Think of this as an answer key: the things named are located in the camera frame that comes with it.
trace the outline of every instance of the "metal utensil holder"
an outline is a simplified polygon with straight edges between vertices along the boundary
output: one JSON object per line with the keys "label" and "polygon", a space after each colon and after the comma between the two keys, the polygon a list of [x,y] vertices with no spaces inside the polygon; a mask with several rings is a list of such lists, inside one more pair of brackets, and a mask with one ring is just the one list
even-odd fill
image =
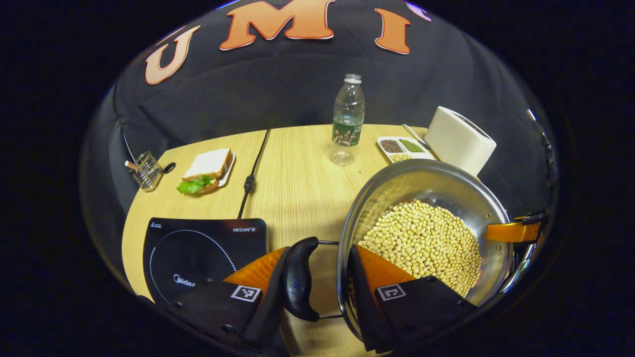
{"label": "metal utensil holder", "polygon": [[139,187],[145,192],[149,192],[157,188],[161,177],[163,177],[163,168],[154,159],[150,151],[146,151],[135,160],[138,170],[130,170],[137,181]]}

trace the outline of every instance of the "black fabric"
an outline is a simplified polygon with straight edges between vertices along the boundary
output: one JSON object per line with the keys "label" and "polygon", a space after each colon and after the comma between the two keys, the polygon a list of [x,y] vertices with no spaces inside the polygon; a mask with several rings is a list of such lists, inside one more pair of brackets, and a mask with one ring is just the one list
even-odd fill
{"label": "black fabric", "polygon": [[[181,68],[157,85],[145,82],[152,44],[114,83],[86,138],[80,176],[88,225],[107,261],[120,271],[121,232],[137,191],[123,161],[152,151],[266,128],[332,123],[333,101],[344,74],[362,75],[368,124],[428,126],[436,107],[451,108],[482,127],[497,143],[479,174],[510,215],[547,204],[544,148],[525,110],[542,108],[527,86],[492,52],[434,14],[418,17],[401,1],[337,0],[328,5],[328,40],[292,40],[287,23],[272,41],[252,27],[256,41],[221,51],[231,17],[249,1],[212,11],[196,25]],[[288,1],[268,1],[281,8]],[[383,8],[407,18],[409,55],[379,48]],[[161,65],[173,56],[175,36]],[[103,189],[95,192],[97,184]]]}

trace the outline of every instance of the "lettuce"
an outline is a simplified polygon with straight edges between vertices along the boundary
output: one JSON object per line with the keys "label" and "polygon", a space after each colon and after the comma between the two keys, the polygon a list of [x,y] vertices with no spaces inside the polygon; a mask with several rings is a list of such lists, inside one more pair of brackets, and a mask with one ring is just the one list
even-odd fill
{"label": "lettuce", "polygon": [[216,179],[213,177],[203,176],[199,178],[198,180],[194,180],[191,182],[183,181],[181,182],[180,185],[178,185],[177,190],[181,193],[197,193],[198,191],[203,189],[205,186],[214,182],[214,180]]}

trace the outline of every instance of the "black handle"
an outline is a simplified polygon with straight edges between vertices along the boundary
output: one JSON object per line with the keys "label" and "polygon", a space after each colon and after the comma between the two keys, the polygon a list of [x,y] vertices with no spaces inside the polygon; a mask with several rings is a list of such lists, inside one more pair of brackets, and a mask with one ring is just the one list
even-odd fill
{"label": "black handle", "polygon": [[315,322],[319,314],[309,305],[311,271],[309,256],[318,247],[318,239],[310,237],[295,243],[286,256],[284,265],[284,306],[297,318]]}

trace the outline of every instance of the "white plate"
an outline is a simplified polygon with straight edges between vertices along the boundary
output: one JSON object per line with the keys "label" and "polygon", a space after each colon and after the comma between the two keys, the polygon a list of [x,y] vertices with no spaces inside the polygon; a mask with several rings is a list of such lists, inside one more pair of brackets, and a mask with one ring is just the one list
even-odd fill
{"label": "white plate", "polygon": [[232,161],[229,163],[229,167],[225,168],[225,175],[218,180],[218,187],[222,187],[227,182],[227,177],[229,176],[229,172],[232,170],[232,166],[234,166],[234,161],[236,160],[236,154],[232,151],[231,153]]}
{"label": "white plate", "polygon": [[[387,152],[384,147],[382,146],[381,141],[383,140],[394,140],[397,142],[397,145],[399,146],[399,148],[401,149],[402,152]],[[400,140],[406,140],[408,142],[411,142],[413,144],[415,144],[419,149],[423,150],[422,152],[412,152],[409,151],[402,143]],[[407,154],[412,156],[413,159],[430,159],[430,160],[436,160],[434,158],[434,156],[425,149],[425,147],[421,146],[421,144],[419,144],[416,140],[408,138],[408,137],[379,137],[377,138],[377,145],[379,145],[379,149],[381,149],[381,151],[384,153],[384,155],[386,155],[386,157],[388,158],[388,160],[391,161],[391,163],[394,163],[395,161],[392,159],[392,155],[395,154]]]}

